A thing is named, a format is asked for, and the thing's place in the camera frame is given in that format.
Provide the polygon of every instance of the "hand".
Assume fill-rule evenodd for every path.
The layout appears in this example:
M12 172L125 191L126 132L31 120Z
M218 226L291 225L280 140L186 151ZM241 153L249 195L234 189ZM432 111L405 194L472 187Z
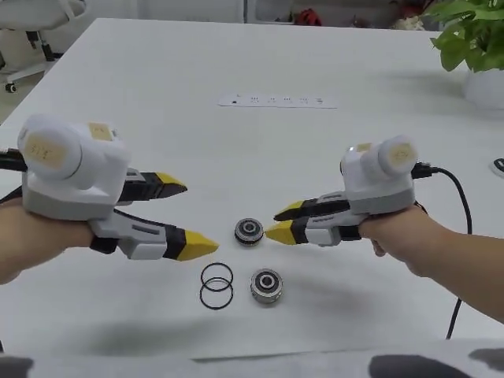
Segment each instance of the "hand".
M87 223L51 220L27 213L21 199L0 205L0 284L74 246L90 246Z
M424 276L424 265L433 261L439 246L451 232L417 206L392 215L365 220L359 226L363 238L371 239L376 256L390 254Z

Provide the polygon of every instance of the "o-ring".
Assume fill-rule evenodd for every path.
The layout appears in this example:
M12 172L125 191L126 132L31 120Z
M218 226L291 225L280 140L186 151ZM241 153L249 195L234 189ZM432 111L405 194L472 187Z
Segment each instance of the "o-ring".
M206 286L206 284L210 281L210 280L213 280L214 278L218 278L219 280L222 280L224 282L227 282L228 283L228 286L226 288L230 288L231 289L231 295L229 296L229 300L223 304L222 306L211 306L209 305L208 303L205 302L205 300L203 299L203 289L208 289L208 287ZM222 278L222 277L214 277L214 278L210 278L209 280L207 281L204 281L203 285L202 285L202 288L199 289L199 301L204 305L204 307L206 307L207 309L212 309L214 311L218 311L219 309L225 309L226 307L228 307L232 300L233 300L233 296L235 295L235 291L233 290L233 286L231 285L231 282L229 280L226 280L225 278Z
M220 289L214 289L213 287L208 286L208 284L211 283L212 281L225 282L228 284L228 286L221 287ZM208 280L203 282L203 287L206 290L212 291L213 293L221 293L222 291L229 289L230 286L231 282L229 282L229 280L224 277L210 277Z
M206 270L207 270L208 268L211 268L212 266L222 266L223 268L226 268L226 269L228 270L228 272L229 272L229 275L230 275L229 280L226 280L226 279L225 279L225 281L226 281L226 282L228 282L228 286L227 286L227 287L225 287L225 288L224 288L224 289L222 289L222 290L221 290L221 289L219 289L219 290L215 290L215 289L212 289L211 287L207 287L207 286L206 286L206 282L209 282L209 281L208 281L208 280L205 280L205 278L204 278L203 276L205 275ZM201 274L201 276L199 277L199 279L202 281L202 285L203 285L204 287L206 287L208 290L213 291L213 292L216 292L216 293L226 290L226 289L227 289L227 288L228 288L228 287L229 287L229 286L233 283L234 278L235 278L235 277L233 276L233 271L231 270L231 268L229 268L229 266L228 266L228 265L226 265L226 264L225 264L225 263L223 263L223 262L213 262L212 264L208 264L208 265L207 265L207 266L206 266L206 267L202 270L202 274Z

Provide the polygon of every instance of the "white pot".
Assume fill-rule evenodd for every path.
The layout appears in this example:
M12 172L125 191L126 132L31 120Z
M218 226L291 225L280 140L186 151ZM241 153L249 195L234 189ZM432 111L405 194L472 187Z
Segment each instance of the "white pot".
M464 95L481 109L504 109L504 71L469 71Z

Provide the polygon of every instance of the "green plant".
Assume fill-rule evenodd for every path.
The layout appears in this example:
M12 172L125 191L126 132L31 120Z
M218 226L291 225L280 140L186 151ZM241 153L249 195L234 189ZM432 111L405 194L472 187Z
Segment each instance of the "green plant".
M504 70L504 0L445 0L426 14L447 26L431 39L444 69L465 61L474 72Z

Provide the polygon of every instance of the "shelf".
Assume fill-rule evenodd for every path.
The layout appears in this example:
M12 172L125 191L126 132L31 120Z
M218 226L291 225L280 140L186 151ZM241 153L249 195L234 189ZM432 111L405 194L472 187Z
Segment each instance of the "shelf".
M317 12L323 26L350 27L354 18L367 20L373 28L389 28L400 16L390 0L247 0L246 22L252 24L289 24L290 11L299 13L311 8ZM426 23L429 30L437 25Z

